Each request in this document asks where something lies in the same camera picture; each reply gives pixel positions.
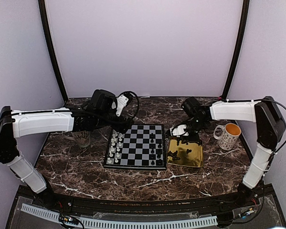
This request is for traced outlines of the black white chess board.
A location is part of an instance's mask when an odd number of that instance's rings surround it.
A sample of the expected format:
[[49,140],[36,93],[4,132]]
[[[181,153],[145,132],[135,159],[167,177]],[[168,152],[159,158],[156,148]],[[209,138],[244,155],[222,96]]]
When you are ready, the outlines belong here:
[[162,124],[133,124],[125,134],[111,130],[104,168],[166,170],[165,132]]

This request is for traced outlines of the gold metal tray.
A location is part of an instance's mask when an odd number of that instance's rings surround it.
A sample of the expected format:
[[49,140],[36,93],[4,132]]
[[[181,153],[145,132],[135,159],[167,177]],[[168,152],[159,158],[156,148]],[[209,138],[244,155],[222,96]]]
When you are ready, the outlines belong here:
[[170,165],[202,168],[204,164],[203,142],[179,140],[172,137],[169,140],[166,162]]

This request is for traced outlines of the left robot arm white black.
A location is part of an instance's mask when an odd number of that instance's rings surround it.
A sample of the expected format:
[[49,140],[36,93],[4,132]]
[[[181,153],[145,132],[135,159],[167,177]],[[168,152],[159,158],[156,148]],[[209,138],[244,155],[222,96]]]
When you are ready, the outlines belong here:
[[36,194],[47,208],[54,208],[58,198],[51,193],[45,177],[28,162],[17,147],[17,139],[50,132],[92,132],[110,126],[125,133],[134,117],[123,117],[122,111],[138,96],[132,91],[119,96],[97,89],[90,100],[78,108],[16,111],[5,106],[0,112],[0,163],[5,164]]

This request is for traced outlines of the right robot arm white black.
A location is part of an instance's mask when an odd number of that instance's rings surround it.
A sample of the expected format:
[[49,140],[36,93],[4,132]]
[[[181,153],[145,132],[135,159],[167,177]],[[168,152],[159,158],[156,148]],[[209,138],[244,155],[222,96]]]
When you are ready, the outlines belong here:
[[274,156],[283,143],[286,121],[280,111],[284,106],[273,97],[254,100],[224,100],[201,104],[190,97],[182,104],[188,119],[177,129],[177,136],[195,136],[209,121],[231,120],[236,123],[250,123],[256,129],[256,150],[242,185],[246,188],[234,195],[234,203],[244,207],[252,199],[252,192],[268,172]]

